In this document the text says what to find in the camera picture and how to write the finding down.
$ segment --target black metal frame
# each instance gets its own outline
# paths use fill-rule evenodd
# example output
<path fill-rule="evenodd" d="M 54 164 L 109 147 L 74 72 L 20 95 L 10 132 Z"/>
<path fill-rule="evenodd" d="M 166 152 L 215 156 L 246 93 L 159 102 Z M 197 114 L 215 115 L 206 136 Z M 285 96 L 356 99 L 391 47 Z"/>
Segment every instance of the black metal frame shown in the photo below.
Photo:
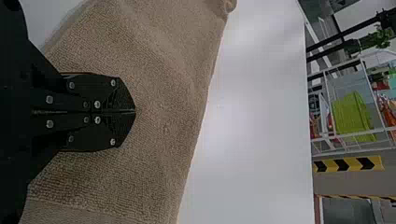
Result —
<path fill-rule="evenodd" d="M 16 224 L 58 152 L 119 147 L 136 114 L 121 79 L 60 74 L 29 41 L 18 0 L 0 1 L 0 68 L 0 223 Z"/>
<path fill-rule="evenodd" d="M 358 25 L 355 25 L 337 35 L 333 35 L 327 39 L 324 39 L 317 44 L 314 44 L 308 48 L 306 48 L 306 52 L 309 53 L 315 49 L 318 49 L 320 47 L 326 46 L 327 44 L 332 43 L 335 40 L 338 40 L 340 38 L 344 38 L 346 35 L 353 34 L 360 29 L 363 29 L 364 27 L 367 27 L 369 25 L 372 25 L 376 22 L 380 22 L 381 26 L 383 29 L 391 28 L 393 31 L 396 32 L 396 7 L 391 9 L 391 10 L 383 10 L 382 12 L 376 14 L 375 17 L 371 18 L 370 20 L 363 21 L 359 23 Z M 334 46 L 333 48 L 326 49 L 320 53 L 314 54 L 313 56 L 310 56 L 306 59 L 307 63 L 313 62 L 314 60 L 317 60 L 319 58 L 322 58 L 326 55 L 329 55 L 331 53 L 334 53 L 340 49 L 344 49 L 346 46 L 351 46 L 351 45 L 359 45 L 358 40 L 356 39 L 349 39 L 347 41 L 343 41 L 342 44 Z"/>

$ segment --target towel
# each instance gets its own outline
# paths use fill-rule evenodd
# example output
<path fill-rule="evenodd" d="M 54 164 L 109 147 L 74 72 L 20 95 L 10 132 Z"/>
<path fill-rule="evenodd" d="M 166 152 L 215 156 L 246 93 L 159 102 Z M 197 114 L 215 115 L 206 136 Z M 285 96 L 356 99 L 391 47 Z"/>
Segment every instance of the towel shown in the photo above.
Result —
<path fill-rule="evenodd" d="M 60 72 L 121 77 L 137 118 L 120 148 L 59 153 L 23 224 L 177 223 L 227 16 L 236 0 L 91 0 L 44 47 Z"/>

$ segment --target red object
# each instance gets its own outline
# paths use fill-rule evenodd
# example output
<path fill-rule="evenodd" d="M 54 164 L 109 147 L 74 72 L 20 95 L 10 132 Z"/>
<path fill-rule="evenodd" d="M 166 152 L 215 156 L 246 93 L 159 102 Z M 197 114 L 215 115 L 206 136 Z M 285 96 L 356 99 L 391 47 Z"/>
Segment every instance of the red object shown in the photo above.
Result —
<path fill-rule="evenodd" d="M 385 122 L 387 123 L 388 127 L 396 126 L 396 118 L 392 113 L 392 110 L 389 108 L 388 100 L 385 98 L 378 99 L 379 108 L 384 115 Z M 396 140 L 396 131 L 391 131 L 390 135 L 393 138 L 393 141 Z"/>
<path fill-rule="evenodd" d="M 390 86 L 387 80 L 377 81 L 373 83 L 372 86 L 374 91 L 390 90 Z"/>

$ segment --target hazard stripe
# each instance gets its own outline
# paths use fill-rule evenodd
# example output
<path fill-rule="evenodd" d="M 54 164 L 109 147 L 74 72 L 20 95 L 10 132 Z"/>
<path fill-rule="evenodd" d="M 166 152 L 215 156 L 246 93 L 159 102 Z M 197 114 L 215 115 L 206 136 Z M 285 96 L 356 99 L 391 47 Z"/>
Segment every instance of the hazard stripe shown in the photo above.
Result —
<path fill-rule="evenodd" d="M 327 167 L 326 165 L 323 163 L 323 161 L 314 161 L 314 164 L 318 167 L 317 172 L 326 172 Z"/>
<path fill-rule="evenodd" d="M 334 160 L 334 161 L 338 165 L 337 171 L 347 171 L 347 169 L 349 169 L 349 165 L 344 160 Z"/>
<path fill-rule="evenodd" d="M 371 170 L 375 165 L 368 158 L 358 158 L 358 161 L 363 165 L 362 170 Z"/>
<path fill-rule="evenodd" d="M 315 173 L 385 170 L 380 156 L 313 161 L 312 169 Z"/>
<path fill-rule="evenodd" d="M 318 167 L 315 165 L 315 163 L 312 163 L 312 170 L 317 173 L 318 172 Z"/>

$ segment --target terry cloth fabric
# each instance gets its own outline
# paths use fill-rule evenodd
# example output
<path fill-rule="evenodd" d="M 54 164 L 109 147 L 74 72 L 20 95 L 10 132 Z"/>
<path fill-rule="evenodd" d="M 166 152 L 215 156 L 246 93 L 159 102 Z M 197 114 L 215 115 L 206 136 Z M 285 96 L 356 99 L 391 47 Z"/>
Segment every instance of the terry cloth fabric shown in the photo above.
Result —
<path fill-rule="evenodd" d="M 118 76 L 137 118 L 123 146 L 60 153 L 23 224 L 177 223 L 219 44 L 235 0 L 89 1 L 44 47 L 61 72 Z"/>

